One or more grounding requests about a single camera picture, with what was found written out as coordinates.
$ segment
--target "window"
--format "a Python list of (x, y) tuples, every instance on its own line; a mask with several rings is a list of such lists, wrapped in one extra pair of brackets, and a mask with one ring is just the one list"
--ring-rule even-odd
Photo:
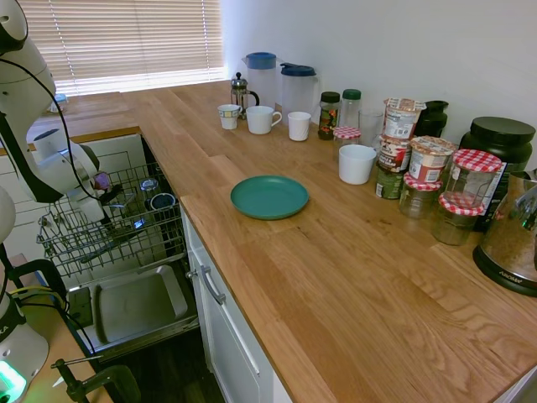
[(134, 91), (224, 78), (219, 0), (19, 0), (56, 91)]

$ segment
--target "dishwasher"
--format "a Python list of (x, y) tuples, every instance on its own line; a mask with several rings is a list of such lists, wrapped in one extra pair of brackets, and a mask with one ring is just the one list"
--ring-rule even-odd
[(88, 222), (65, 197), (40, 218), (37, 242), (69, 290), (81, 340), (107, 361), (199, 322), (179, 203), (160, 167), (101, 175), (105, 220)]

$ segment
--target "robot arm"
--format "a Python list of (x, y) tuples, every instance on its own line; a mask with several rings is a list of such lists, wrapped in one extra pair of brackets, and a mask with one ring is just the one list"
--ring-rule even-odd
[(56, 202), (67, 195), (71, 204), (79, 207), (90, 222), (100, 221), (105, 217), (104, 212), (91, 186), (99, 162), (91, 149), (72, 143), (63, 128), (42, 133), (34, 140), (39, 163), (29, 149), (26, 135), (52, 101), (37, 80), (50, 94), (55, 94), (52, 75), (28, 37), (23, 10), (17, 0), (2, 0), (0, 139), (17, 171), (19, 182), (37, 202)]

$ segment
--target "dish rack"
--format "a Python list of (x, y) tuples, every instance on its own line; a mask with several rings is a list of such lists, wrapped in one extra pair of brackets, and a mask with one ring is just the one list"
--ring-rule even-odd
[[(156, 180), (150, 190), (142, 186), (147, 179)], [(105, 222), (88, 222), (66, 197), (40, 218), (37, 243), (60, 274), (70, 277), (120, 262), (138, 269), (184, 257), (179, 205), (160, 167), (153, 163), (108, 173), (108, 180), (109, 189), (123, 191), (103, 207)], [(161, 193), (174, 204), (153, 209), (150, 201)]]

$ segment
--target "white cup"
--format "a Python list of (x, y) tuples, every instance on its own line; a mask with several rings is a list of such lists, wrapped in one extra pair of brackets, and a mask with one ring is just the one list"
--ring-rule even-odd
[(369, 180), (375, 149), (365, 145), (349, 144), (339, 149), (339, 177), (351, 185), (362, 185)]
[(289, 138), (294, 141), (304, 141), (308, 138), (311, 115), (306, 112), (291, 112), (289, 120)]
[[(272, 121), (273, 116), (279, 115), (276, 122)], [(282, 120), (282, 114), (275, 112), (273, 107), (248, 107), (246, 109), (246, 119), (248, 120), (248, 130), (253, 134), (266, 134), (275, 124)]]
[(220, 122), (222, 123), (222, 128), (227, 130), (232, 130), (237, 128), (237, 118), (238, 114), (242, 111), (242, 107), (228, 103), (226, 105), (221, 105), (218, 107), (218, 114), (220, 115)]

